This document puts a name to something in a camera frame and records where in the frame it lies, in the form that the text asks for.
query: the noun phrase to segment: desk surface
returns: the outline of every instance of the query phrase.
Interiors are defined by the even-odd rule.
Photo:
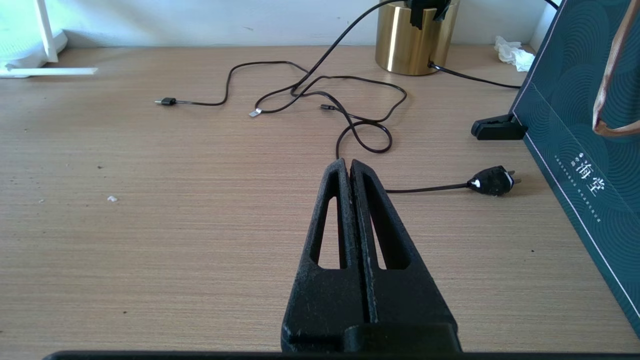
[[[310,67],[323,51],[77,49],[58,66],[99,74],[0,80],[0,359],[63,349],[278,350],[317,188],[345,120],[313,97],[249,118],[258,97],[300,77],[286,65],[239,71],[219,108],[153,100],[219,99],[238,63]],[[464,349],[640,352],[524,144],[469,134],[473,121],[508,110],[516,92],[447,74],[390,74],[373,52],[339,48],[319,70],[410,94],[386,123],[389,153],[368,153],[348,136],[345,158],[393,188],[459,183],[494,165],[524,180],[501,199],[464,190],[392,196]],[[504,83],[524,78],[491,47],[453,47],[448,66]],[[369,117],[399,97],[354,81],[319,86]],[[361,134],[384,144],[374,129]],[[325,257],[334,247],[323,251],[326,266],[337,263]]]

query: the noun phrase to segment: crumpled paper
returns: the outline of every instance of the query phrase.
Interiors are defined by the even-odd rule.
[[[495,46],[498,58],[504,63],[515,65],[518,71],[529,71],[535,56],[521,49],[521,42],[508,42],[503,37],[495,37]]]

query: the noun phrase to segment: cable wire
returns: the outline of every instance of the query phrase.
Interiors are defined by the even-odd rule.
[[[476,78],[474,76],[465,75],[465,74],[462,74],[460,72],[449,70],[449,69],[447,69],[445,67],[436,65],[433,62],[429,63],[429,67],[431,67],[432,69],[436,69],[438,71],[446,72],[447,74],[451,74],[451,75],[458,76],[458,77],[463,78],[463,79],[467,79],[467,80],[473,80],[473,81],[478,81],[480,83],[486,83],[486,84],[491,84],[491,85],[496,85],[496,86],[502,86],[503,88],[510,88],[510,89],[519,89],[520,88],[520,86],[518,86],[518,85],[500,84],[500,83],[496,83],[494,81],[485,80],[485,79],[481,79],[481,78]]]
[[[556,5],[556,3],[553,2],[553,0],[545,0],[547,2],[547,4],[553,6],[554,9],[558,10],[560,9],[560,6]]]
[[[366,149],[367,151],[370,152],[374,152],[374,153],[384,153],[387,152],[389,149],[391,149],[391,146],[393,144],[393,139],[391,136],[391,132],[383,125],[381,125],[380,123],[386,121],[387,119],[389,119],[389,117],[393,114],[394,110],[400,106],[400,104],[402,104],[406,98],[407,98],[407,93],[406,91],[401,88],[400,86],[391,84],[391,83],[386,83],[383,81],[376,81],[376,80],[371,80],[371,79],[365,79],[365,78],[360,78],[360,77],[356,77],[356,76],[319,76],[317,78],[315,78],[313,81],[311,81],[300,93],[296,94],[296,91],[301,88],[302,84],[304,84],[304,82],[306,82],[311,75],[318,69],[318,67],[320,67],[320,65],[325,61],[325,59],[327,59],[327,57],[331,54],[331,52],[338,46],[338,44],[342,41],[342,39],[362,20],[364,19],[367,15],[369,15],[371,12],[377,10],[378,8],[381,8],[382,6],[385,6],[387,4],[390,3],[396,3],[399,2],[401,0],[385,0],[382,1],[374,6],[372,6],[371,8],[369,8],[367,11],[365,11],[363,14],[361,14],[356,20],[354,20],[343,32],[342,34],[340,34],[340,36],[333,42],[333,44],[326,50],[326,52],[322,55],[322,57],[320,57],[320,59],[316,62],[316,64],[311,68],[311,70],[306,70],[303,67],[301,67],[300,65],[293,63],[291,61],[255,61],[255,62],[250,62],[250,63],[243,63],[240,65],[236,65],[235,67],[233,67],[227,76],[227,83],[225,85],[225,96],[222,99],[222,101],[220,102],[196,102],[196,101],[183,101],[183,100],[176,100],[175,103],[176,104],[188,104],[188,105],[201,105],[201,106],[220,106],[222,104],[225,104],[228,100],[229,97],[229,88],[230,88],[230,84],[231,84],[231,78],[233,73],[237,70],[240,69],[241,67],[246,67],[246,66],[250,66],[250,65],[263,65],[263,64],[288,64],[291,65],[293,67],[296,67],[298,69],[300,69],[301,71],[303,71],[305,73],[305,75],[295,84],[289,85],[285,88],[279,89],[279,90],[275,90],[272,91],[266,95],[263,95],[260,99],[258,99],[258,101],[256,101],[255,103],[255,108],[256,110],[260,110],[258,113],[277,113],[279,111],[283,111],[285,109],[287,109],[288,107],[290,107],[291,105],[293,105],[296,101],[298,101],[300,98],[302,97],[308,97],[308,96],[313,96],[313,95],[321,95],[325,98],[327,98],[329,101],[331,101],[333,103],[334,106],[326,106],[326,105],[322,105],[323,108],[327,108],[328,110],[335,110],[338,111],[339,113],[341,113],[344,118],[347,120],[348,126],[347,128],[345,128],[345,130],[342,131],[342,133],[340,134],[340,136],[338,137],[336,144],[335,144],[335,157],[336,158],[340,158],[340,143],[342,142],[342,140],[344,139],[344,137],[351,131],[353,133],[353,136],[355,137],[356,141],[360,144],[360,146],[362,146],[364,149]],[[546,0],[546,2],[550,3],[552,6],[554,6],[554,8],[557,9],[557,5],[555,5],[552,0]],[[513,86],[513,85],[505,85],[505,84],[500,84],[500,83],[496,83],[493,81],[488,81],[488,80],[484,80],[484,79],[479,79],[479,78],[475,78],[473,76],[468,76],[468,75],[464,75],[461,74],[459,72],[455,72],[453,70],[449,70],[447,68],[441,67],[439,65],[434,64],[433,62],[429,64],[430,67],[433,67],[436,70],[442,71],[442,72],[446,72],[448,74],[452,74],[455,76],[459,76],[461,78],[465,78],[465,79],[469,79],[469,80],[474,80],[474,81],[479,81],[482,83],[488,83],[491,85],[497,85],[497,86],[503,86],[506,88],[520,88],[519,86]],[[312,86],[314,86],[318,81],[322,80],[322,79],[354,79],[354,80],[358,80],[358,81],[364,81],[367,83],[374,83],[377,85],[383,85],[383,86],[389,86],[391,88],[394,88],[396,90],[399,90],[402,94],[403,97],[402,99],[400,99],[399,101],[397,101],[395,103],[395,105],[393,105],[391,107],[391,109],[389,110],[389,112],[387,113],[386,116],[384,116],[382,119],[368,119],[365,117],[360,117],[354,114],[349,113],[344,106],[331,94],[324,92],[324,91],[312,91],[310,92],[309,90],[311,89]],[[260,104],[265,101],[266,99],[268,99],[269,97],[276,95],[276,94],[280,94],[282,92],[288,91],[292,97],[292,99],[285,105],[276,108],[276,109],[272,109],[272,110],[264,110],[260,107]],[[360,136],[358,135],[358,131],[356,130],[357,126],[362,126],[362,125],[369,125],[369,126],[374,126],[377,127],[378,129],[382,130],[387,138],[388,138],[388,144],[386,147],[382,148],[382,149],[374,149],[372,147],[367,146],[366,144],[364,144],[364,142],[360,139]]]
[[[442,190],[453,190],[453,189],[466,189],[469,187],[469,184],[456,184],[456,185],[446,185],[446,186],[434,186],[432,188],[422,188],[422,189],[410,189],[410,190],[387,190],[387,193],[424,193],[424,192],[439,192]]]

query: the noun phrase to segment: black plug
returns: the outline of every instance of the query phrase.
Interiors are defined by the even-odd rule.
[[[164,105],[164,106],[173,106],[173,105],[175,105],[175,98],[174,97],[165,97],[162,100],[156,100],[156,104]]]
[[[424,19],[424,10],[436,9],[433,21],[443,21],[451,0],[404,0],[404,5],[411,9],[410,22],[419,30],[422,30],[422,22]]]
[[[522,182],[521,179],[513,179],[515,171],[507,171],[504,167],[492,167],[477,173],[467,186],[485,195],[500,196],[513,189],[513,186]]]

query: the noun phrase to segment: gold metal container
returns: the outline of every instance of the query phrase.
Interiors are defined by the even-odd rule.
[[[404,2],[382,6],[378,10],[378,65],[396,74],[414,76],[436,72],[429,67],[430,61],[445,66],[459,2],[451,1],[445,19],[440,22],[433,21],[436,9],[424,10],[422,30],[411,25],[411,10]]]

